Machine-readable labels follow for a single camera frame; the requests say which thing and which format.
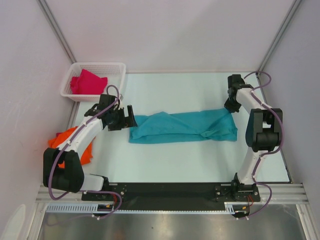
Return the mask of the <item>white plastic basket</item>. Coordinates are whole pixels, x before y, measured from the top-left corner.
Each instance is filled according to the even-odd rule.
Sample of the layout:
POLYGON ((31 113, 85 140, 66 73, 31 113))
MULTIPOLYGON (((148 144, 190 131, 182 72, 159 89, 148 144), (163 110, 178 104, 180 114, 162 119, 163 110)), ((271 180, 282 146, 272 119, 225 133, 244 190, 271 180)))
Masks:
POLYGON ((114 85, 119 94, 125 95, 127 85, 126 65, 122 62, 75 62, 68 69, 62 80, 60 95, 73 100, 74 102, 98 102, 99 94, 73 94, 70 88, 72 77, 79 77, 82 69, 85 69, 100 78, 107 77, 108 85, 114 85))

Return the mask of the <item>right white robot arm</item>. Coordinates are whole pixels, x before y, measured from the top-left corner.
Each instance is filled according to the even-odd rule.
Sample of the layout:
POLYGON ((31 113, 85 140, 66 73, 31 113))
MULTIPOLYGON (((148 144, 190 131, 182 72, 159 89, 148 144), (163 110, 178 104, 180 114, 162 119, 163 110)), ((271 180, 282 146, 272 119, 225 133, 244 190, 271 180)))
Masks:
POLYGON ((255 94, 258 87, 245 83, 240 74, 227 78, 228 98, 224 107, 230 113, 244 108, 249 114, 245 132, 248 147, 240 170, 231 181, 230 196, 236 202, 260 200, 256 175, 265 158, 280 151, 284 140, 283 111, 272 108, 255 94))

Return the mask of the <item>teal t shirt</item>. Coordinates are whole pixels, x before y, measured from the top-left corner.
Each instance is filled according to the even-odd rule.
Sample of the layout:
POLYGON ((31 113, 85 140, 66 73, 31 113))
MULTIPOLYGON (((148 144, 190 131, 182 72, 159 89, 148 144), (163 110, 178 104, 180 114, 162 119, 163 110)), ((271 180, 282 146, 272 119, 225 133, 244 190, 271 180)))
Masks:
POLYGON ((235 142, 238 129, 225 108, 169 114, 137 115, 129 130, 131 144, 167 144, 200 141, 235 142))

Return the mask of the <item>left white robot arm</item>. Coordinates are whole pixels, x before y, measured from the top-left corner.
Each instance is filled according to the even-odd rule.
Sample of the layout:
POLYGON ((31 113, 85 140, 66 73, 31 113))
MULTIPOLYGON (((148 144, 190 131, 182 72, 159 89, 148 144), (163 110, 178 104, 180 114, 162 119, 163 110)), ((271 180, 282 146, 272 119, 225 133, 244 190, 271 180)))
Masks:
POLYGON ((110 196, 107 178, 85 174, 81 158, 94 138, 104 129, 120 131, 136 127, 133 107, 121 106, 118 96, 101 94, 99 102, 85 114, 73 133, 57 147, 49 147, 43 154, 43 185, 49 190, 67 193, 93 191, 100 200, 110 196))

